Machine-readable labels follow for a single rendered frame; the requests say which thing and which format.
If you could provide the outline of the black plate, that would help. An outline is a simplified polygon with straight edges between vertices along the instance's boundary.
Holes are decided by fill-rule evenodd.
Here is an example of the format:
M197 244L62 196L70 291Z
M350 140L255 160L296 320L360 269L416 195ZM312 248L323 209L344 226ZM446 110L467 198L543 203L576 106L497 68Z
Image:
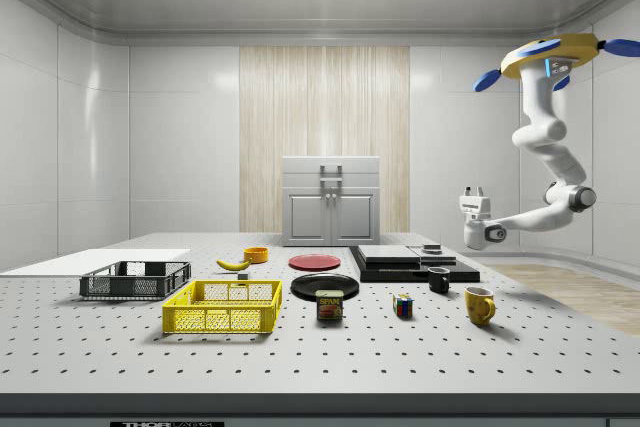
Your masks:
M351 277L331 273L303 275L291 282L291 291L304 300L314 301L318 290L341 290L344 299L349 299L358 294L359 283Z

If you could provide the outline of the flat-sided can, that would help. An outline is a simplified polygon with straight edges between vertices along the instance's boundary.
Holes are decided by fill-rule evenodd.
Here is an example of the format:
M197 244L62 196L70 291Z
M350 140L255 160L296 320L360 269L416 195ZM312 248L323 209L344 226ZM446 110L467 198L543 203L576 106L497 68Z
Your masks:
M320 321L341 320L344 316L342 290L321 289L315 292L317 319Z

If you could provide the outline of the black mug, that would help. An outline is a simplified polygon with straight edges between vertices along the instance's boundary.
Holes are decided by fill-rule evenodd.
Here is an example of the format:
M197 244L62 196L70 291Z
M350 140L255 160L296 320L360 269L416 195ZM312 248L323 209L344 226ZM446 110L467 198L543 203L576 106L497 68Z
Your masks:
M450 287L450 270L445 267L429 267L428 281L432 292L446 294Z

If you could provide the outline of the red plate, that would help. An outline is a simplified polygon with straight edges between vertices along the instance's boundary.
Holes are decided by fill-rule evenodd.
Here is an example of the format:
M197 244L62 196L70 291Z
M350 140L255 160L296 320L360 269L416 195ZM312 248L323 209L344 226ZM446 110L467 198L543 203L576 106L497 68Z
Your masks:
M288 265L302 271L327 271L338 268L338 257L327 254L303 254L289 259Z

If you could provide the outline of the drone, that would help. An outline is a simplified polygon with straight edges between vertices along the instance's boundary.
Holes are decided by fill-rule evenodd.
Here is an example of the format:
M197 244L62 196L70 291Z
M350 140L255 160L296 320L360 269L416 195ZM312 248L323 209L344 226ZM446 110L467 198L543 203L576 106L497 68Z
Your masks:
M500 68L479 77L473 85L476 92L493 85L502 75L519 79L526 63L543 60L547 77L564 76L572 66L579 67L596 57L600 50L624 57L640 57L640 42L626 39L599 41L592 33L570 33L543 38L509 52Z

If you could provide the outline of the white board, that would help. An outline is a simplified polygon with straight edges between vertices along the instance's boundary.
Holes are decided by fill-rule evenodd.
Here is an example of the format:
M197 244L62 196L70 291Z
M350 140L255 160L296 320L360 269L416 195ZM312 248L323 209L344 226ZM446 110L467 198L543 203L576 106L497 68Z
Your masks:
M188 249L89 249L0 273L0 276L82 276L118 261L170 261Z

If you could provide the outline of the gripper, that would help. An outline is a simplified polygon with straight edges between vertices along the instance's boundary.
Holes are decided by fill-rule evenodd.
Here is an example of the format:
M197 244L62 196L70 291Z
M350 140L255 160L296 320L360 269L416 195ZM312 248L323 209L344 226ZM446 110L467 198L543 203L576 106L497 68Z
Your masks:
M459 206L467 218L491 217L491 202L484 195L481 187L477 187L475 194L473 194L472 188L467 186L464 194L459 197Z

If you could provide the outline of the dark grey basket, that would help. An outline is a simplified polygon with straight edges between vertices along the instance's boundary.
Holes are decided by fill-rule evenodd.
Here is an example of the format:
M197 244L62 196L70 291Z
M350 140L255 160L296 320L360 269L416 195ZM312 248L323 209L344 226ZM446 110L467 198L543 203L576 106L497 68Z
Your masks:
M189 262L119 261L83 275L80 295L99 299L163 299L190 277Z

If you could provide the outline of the black stove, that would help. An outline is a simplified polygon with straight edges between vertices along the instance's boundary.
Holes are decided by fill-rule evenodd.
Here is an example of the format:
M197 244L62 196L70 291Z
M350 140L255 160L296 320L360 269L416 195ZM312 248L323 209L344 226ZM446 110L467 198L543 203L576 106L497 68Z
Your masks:
M480 272L454 255L428 254L418 246L360 245L350 251L361 282L427 282L430 267L449 269L451 282L480 281Z

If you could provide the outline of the yellow mug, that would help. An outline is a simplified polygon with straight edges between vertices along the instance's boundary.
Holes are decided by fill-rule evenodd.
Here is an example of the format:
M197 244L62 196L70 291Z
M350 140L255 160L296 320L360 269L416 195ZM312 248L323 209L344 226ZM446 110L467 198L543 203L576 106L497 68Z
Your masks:
M467 287L464 296L470 321L480 326L488 325L496 312L494 293L482 287Z

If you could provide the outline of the white cabinet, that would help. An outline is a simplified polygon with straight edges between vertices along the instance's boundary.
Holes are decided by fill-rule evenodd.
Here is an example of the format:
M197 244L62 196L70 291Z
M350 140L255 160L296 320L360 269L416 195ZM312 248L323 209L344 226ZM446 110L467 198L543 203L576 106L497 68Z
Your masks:
M378 156L284 156L285 246L377 244Z

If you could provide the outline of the yellow basket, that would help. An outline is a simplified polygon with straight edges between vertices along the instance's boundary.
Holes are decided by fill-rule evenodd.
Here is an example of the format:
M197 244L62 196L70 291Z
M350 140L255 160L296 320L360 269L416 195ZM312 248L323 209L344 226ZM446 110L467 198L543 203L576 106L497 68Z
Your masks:
M165 333L270 333L280 280L194 280L162 305Z

